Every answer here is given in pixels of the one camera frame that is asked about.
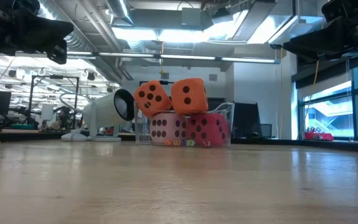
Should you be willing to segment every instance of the wooden table surface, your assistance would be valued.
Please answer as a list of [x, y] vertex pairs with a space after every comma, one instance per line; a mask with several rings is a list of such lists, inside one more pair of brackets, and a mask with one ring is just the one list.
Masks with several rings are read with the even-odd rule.
[[358, 224], [358, 153], [2, 143], [0, 223]]

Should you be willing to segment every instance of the red object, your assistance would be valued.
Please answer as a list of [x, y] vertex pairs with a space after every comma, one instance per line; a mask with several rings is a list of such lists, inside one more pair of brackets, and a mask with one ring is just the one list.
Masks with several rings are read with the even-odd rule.
[[171, 88], [173, 109], [178, 114], [193, 114], [208, 111], [208, 100], [204, 81], [187, 78], [175, 82]]
[[197, 145], [222, 146], [230, 139], [228, 124], [221, 114], [195, 114], [188, 120], [186, 128], [188, 139]]
[[137, 107], [143, 114], [152, 118], [153, 115], [171, 108], [171, 100], [165, 93], [159, 81], [150, 81], [141, 85], [135, 91]]
[[325, 141], [333, 141], [334, 137], [332, 134], [329, 133], [314, 133], [308, 132], [305, 133], [306, 140], [325, 140]]

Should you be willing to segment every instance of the lamp base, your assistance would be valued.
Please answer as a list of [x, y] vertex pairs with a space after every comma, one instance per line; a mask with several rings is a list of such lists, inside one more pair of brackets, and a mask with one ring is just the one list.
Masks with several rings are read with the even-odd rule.
[[90, 141], [101, 141], [101, 142], [119, 142], [121, 138], [111, 136], [96, 136], [89, 139]]

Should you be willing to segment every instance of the glass window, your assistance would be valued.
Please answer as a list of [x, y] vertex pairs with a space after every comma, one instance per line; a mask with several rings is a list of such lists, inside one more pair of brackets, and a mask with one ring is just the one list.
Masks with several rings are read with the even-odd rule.
[[[351, 91], [351, 89], [352, 89], [352, 82], [348, 81], [348, 82], [339, 84], [337, 86], [328, 88], [326, 90], [323, 90], [319, 93], [315, 93], [311, 96], [311, 99], [314, 100], [314, 99], [318, 99], [321, 97], [325, 97], [325, 96], [329, 96], [329, 95], [333, 95], [333, 94], [337, 94], [337, 93], [343, 93], [346, 91]], [[310, 100], [310, 96], [303, 98], [304, 102], [307, 102], [309, 100]]]
[[305, 106], [305, 128], [320, 128], [337, 137], [354, 137], [353, 105], [350, 96]]

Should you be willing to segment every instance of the clear plastic bin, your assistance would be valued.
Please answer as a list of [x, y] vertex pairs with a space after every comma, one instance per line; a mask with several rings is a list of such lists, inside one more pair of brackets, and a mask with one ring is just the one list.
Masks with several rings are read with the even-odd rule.
[[206, 113], [179, 115], [161, 111], [148, 119], [135, 104], [137, 144], [230, 147], [234, 103], [222, 103]]

